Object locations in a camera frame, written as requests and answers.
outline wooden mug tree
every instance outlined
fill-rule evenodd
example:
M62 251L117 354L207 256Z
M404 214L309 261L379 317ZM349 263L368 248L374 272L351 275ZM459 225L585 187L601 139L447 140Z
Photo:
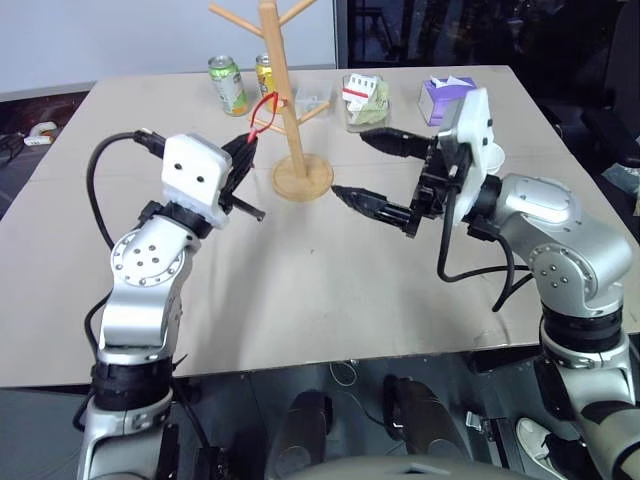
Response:
M278 126L270 128L284 134L289 143L291 155L283 158L273 168L272 182L274 190L286 199L296 202L313 200L324 194L333 182L333 169L327 160L318 155L304 153L300 141L299 126L318 113L329 108L329 102L317 106L298 118L295 109L295 98L289 81L289 70L284 53L281 27L302 12L315 0L302 0L288 12L278 16L276 0L260 0L258 11L262 28L258 28L247 20L238 17L228 10L211 4L209 10L232 23L264 38L269 52L269 61L273 71L273 79L279 98L282 100L280 113L284 129ZM256 123L265 122L256 118Z

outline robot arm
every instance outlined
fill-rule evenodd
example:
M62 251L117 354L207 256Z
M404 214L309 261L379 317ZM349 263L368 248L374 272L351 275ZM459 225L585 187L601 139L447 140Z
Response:
M492 123L486 90L480 89L450 108L434 139L392 129L362 134L381 151L425 160L408 208L360 188L334 186L333 191L363 215L410 237L423 217L443 217L438 275L445 281L481 272L455 277L444 272L451 228L460 221L469 224L470 236L499 241L508 258L513 252L520 256L542 303L544 355L536 374L545 406L577 423L603 478L618 478L624 471L624 478L640 479L640 410L629 339L621 328L620 280L630 268L631 249L619 234L582 212L561 184L487 175L503 159L493 143ZM490 271L513 276L512 258L508 264ZM501 298L512 293L509 283Z
M180 292L200 241L226 226L234 206L264 217L233 196L255 154L257 141L247 138L219 148L195 135L177 135L152 151L163 158L168 203L151 202L141 225L111 252L114 285L92 369L78 480L175 477L177 429L166 420Z

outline green can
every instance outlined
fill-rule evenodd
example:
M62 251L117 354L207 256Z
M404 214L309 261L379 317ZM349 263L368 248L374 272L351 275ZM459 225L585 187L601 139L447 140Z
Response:
M209 59L209 76L213 80L222 110L227 115L238 117L249 110L247 94L242 85L240 69L227 55L218 55Z

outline wooden stand base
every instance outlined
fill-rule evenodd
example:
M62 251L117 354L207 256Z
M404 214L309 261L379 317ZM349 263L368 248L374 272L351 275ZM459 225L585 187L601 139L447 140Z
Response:
M297 177L291 157L280 160L273 167L271 179L278 195L294 202L308 202L322 196L333 183L333 168L318 155L304 154L307 176Z

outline yellow can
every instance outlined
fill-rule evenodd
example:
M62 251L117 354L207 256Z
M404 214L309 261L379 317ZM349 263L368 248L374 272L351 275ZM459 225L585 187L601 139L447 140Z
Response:
M256 74L258 75L258 88L260 89L260 95L263 97L276 90L276 83L273 79L273 70L271 69L271 62L269 62L269 55L263 53L256 57ZM267 102L265 105L267 110L273 112L273 103ZM276 107L276 113L280 113L280 105Z

